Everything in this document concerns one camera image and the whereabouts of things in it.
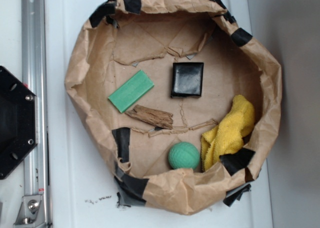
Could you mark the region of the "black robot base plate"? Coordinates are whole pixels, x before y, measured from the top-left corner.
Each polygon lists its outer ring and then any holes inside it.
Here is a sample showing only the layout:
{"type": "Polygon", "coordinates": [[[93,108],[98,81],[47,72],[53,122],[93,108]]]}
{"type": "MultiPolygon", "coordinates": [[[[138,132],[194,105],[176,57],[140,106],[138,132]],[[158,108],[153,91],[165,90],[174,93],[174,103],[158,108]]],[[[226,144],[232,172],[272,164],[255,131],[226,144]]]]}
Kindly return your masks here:
{"type": "Polygon", "coordinates": [[[0,178],[6,179],[37,144],[36,95],[0,68],[0,178]]]}

